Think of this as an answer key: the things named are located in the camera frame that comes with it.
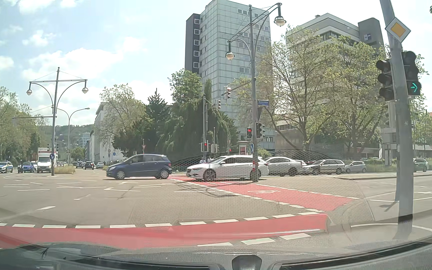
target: road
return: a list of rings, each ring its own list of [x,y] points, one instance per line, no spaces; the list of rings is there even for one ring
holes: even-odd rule
[[[327,248],[391,239],[396,225],[368,224],[398,216],[395,178],[348,178],[263,177],[252,183],[171,175],[117,181],[100,169],[0,174],[0,248],[60,241],[132,249]],[[432,235],[432,175],[414,180],[419,227],[410,238],[421,239]]]

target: sidewalk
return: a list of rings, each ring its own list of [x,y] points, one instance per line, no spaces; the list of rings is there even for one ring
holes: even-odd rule
[[[414,177],[417,176],[432,176],[432,170],[426,172],[415,172]],[[387,179],[396,178],[396,172],[378,172],[378,173],[347,173],[334,178],[347,179],[347,180],[371,180],[371,179]]]

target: traffic light pole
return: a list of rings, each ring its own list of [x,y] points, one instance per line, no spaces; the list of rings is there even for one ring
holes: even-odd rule
[[[380,0],[385,25],[394,19],[391,0]],[[393,71],[394,101],[399,141],[399,217],[398,228],[394,239],[407,239],[412,230],[413,218],[413,192],[414,192],[414,163],[411,133],[411,113],[409,108],[406,76],[401,56],[401,42],[388,33],[389,47],[391,49],[391,70]]]

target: grass median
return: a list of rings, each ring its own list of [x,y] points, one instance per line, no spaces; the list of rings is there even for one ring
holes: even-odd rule
[[[73,166],[63,166],[54,168],[55,175],[72,175],[76,172]]]

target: lamp post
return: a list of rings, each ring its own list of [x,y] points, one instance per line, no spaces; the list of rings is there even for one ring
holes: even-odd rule
[[[59,82],[75,82],[73,84],[71,84],[70,86],[68,86],[66,89],[64,89],[64,91],[61,93],[61,95],[59,95],[58,98],[58,83]],[[57,67],[57,72],[56,72],[56,80],[47,80],[47,81],[31,81],[29,82],[29,89],[26,91],[26,94],[29,96],[33,93],[33,91],[31,90],[31,85],[38,85],[40,87],[42,87],[43,89],[46,90],[47,94],[49,95],[49,98],[51,99],[51,103],[53,104],[53,135],[52,135],[52,144],[51,144],[51,153],[54,155],[54,150],[55,150],[55,140],[56,140],[56,111],[58,109],[58,104],[60,102],[61,96],[64,94],[64,92],[66,92],[66,90],[68,90],[70,87],[72,87],[73,85],[77,84],[77,83],[82,83],[84,82],[84,87],[81,89],[81,92],[83,92],[84,94],[86,94],[89,90],[86,87],[86,84],[88,82],[87,79],[76,79],[76,80],[60,80],[60,68]],[[39,83],[56,83],[55,88],[54,88],[54,99],[51,97],[50,92],[41,84]],[[51,160],[51,176],[54,176],[54,159]]]
[[[71,128],[70,123],[71,123],[71,117],[73,116],[73,114],[74,114],[75,112],[79,112],[79,111],[82,111],[82,110],[89,110],[89,107],[85,107],[85,108],[77,109],[77,110],[73,111],[71,115],[69,115],[68,112],[65,111],[65,110],[63,110],[62,108],[57,108],[57,109],[60,110],[60,111],[65,112],[66,115],[68,116],[68,150],[69,150],[69,152],[68,152],[68,164],[69,164],[69,163],[71,162],[71,160],[70,160],[70,158],[71,158],[71,138],[70,138],[70,131],[71,131],[71,130],[70,130],[70,128]]]
[[[256,18],[253,21],[253,6],[249,5],[249,24],[244,27],[241,31],[239,31],[237,34],[235,34],[232,38],[230,38],[227,41],[227,52],[226,52],[226,58],[228,60],[231,60],[234,58],[234,53],[231,51],[231,42],[238,40],[243,42],[246,45],[246,48],[249,50],[249,58],[251,60],[251,99],[252,99],[252,143],[254,145],[254,150],[252,153],[252,174],[251,174],[251,180],[253,182],[257,182],[258,181],[258,165],[259,165],[259,160],[258,160],[258,138],[256,137],[256,130],[257,130],[257,121],[258,121],[258,104],[257,104],[257,100],[256,100],[256,58],[255,58],[255,36],[254,36],[254,32],[253,32],[253,25],[259,21],[262,21],[261,25],[267,20],[267,18],[269,17],[269,15],[277,10],[278,11],[278,16],[275,17],[274,19],[274,23],[279,26],[282,27],[283,25],[286,24],[286,21],[283,19],[283,16],[281,16],[281,3],[275,3],[273,6],[271,6],[269,9],[267,9],[264,12],[264,16],[260,16],[259,18]],[[248,44],[240,37],[244,32],[245,29],[249,27],[249,39],[250,39],[250,43],[249,46]]]

